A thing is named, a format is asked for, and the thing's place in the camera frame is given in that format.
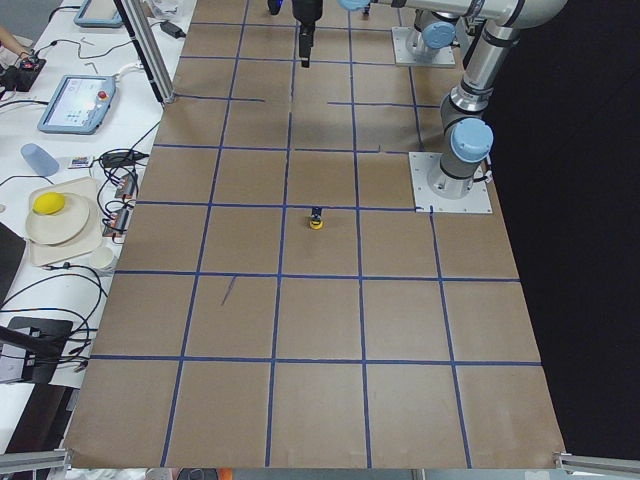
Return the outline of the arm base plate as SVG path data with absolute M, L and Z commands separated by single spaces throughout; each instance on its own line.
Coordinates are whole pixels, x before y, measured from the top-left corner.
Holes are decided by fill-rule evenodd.
M 415 210 L 423 213 L 492 214 L 484 180 L 454 179 L 441 169 L 441 153 L 410 152 Z
M 407 67 L 454 68 L 456 61 L 450 46 L 428 47 L 413 27 L 393 27 L 395 63 Z

